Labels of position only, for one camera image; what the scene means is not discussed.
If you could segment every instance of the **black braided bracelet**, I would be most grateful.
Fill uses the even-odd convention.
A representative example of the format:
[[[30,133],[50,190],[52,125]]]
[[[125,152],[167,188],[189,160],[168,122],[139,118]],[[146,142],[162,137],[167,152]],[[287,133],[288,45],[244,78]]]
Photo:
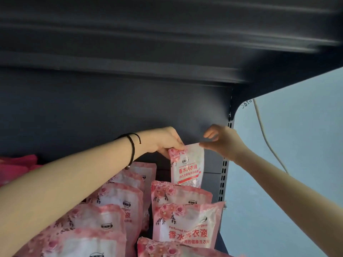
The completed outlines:
[[[130,137],[130,134],[136,135],[136,136],[138,137],[138,139],[139,139],[139,144],[142,144],[142,143],[141,143],[141,138],[140,138],[139,135],[136,134],[136,133],[126,133],[126,134],[122,134],[122,135],[120,135],[120,136],[117,138],[117,139],[119,139],[119,138],[122,138],[122,137],[127,137],[127,138],[129,138],[129,140],[130,140],[130,142],[131,142],[131,145],[132,145],[131,160],[130,160],[130,163],[128,164],[128,166],[127,166],[126,168],[129,168],[129,167],[131,166],[131,164],[132,164],[132,162],[133,162],[133,158],[135,157],[135,143],[133,142],[132,138]]]

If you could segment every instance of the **white cable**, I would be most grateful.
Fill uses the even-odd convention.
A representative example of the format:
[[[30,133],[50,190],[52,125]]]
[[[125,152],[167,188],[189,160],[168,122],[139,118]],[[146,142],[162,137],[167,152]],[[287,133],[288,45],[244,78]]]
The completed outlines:
[[[260,118],[260,111],[258,110],[258,106],[257,106],[257,103],[255,101],[255,99],[253,99],[254,101],[254,106],[255,106],[255,111],[256,111],[256,115],[257,115],[257,119],[258,119],[258,122],[260,124],[260,128],[261,128],[261,132],[262,132],[262,135],[263,135],[263,138],[264,138],[264,141],[265,143],[267,144],[268,148],[270,149],[270,151],[272,152],[272,154],[275,156],[275,158],[278,160],[278,162],[280,162],[281,166],[283,167],[283,169],[285,170],[285,172],[287,174],[288,173],[288,170],[286,168],[286,166],[282,163],[282,161],[280,160],[280,158],[277,156],[277,154],[275,153],[275,151],[272,149],[272,147],[270,146],[269,142],[267,141],[267,138],[265,136],[265,133],[264,133],[264,127],[263,127],[263,124],[262,124],[262,121],[261,121],[261,118]]]

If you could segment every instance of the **hand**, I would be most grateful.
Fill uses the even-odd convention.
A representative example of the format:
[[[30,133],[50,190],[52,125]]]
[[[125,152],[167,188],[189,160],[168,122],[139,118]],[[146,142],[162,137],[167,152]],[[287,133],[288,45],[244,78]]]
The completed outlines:
[[[142,132],[143,136],[146,135],[147,141],[147,152],[158,151],[167,159],[170,159],[168,149],[175,148],[178,150],[184,150],[185,145],[183,144],[180,136],[177,134],[176,130],[169,126],[159,129],[152,129]]]
[[[236,130],[228,126],[220,126],[213,124],[204,133],[205,138],[212,139],[212,142],[200,142],[200,146],[215,152],[218,152],[228,160],[235,162],[238,157],[249,151],[238,136]]]

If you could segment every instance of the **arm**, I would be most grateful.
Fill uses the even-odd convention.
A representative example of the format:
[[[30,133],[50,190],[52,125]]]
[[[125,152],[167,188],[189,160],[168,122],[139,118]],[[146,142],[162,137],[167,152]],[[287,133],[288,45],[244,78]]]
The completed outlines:
[[[135,159],[165,148],[183,149],[172,127],[131,135]],[[80,203],[129,164],[127,137],[56,160],[0,188],[0,249],[10,257],[45,227]]]
[[[212,149],[246,170],[328,256],[343,256],[343,209],[249,150],[237,132],[212,125],[204,137]]]

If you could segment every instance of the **light blue wall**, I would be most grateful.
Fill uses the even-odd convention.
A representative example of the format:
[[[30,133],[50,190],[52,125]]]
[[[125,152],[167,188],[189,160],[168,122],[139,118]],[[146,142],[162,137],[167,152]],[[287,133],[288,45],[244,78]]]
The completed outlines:
[[[256,99],[269,143],[290,175],[343,207],[343,69]],[[266,146],[253,103],[234,128],[281,168]],[[317,257],[324,253],[242,168],[229,163],[221,234],[231,255]]]

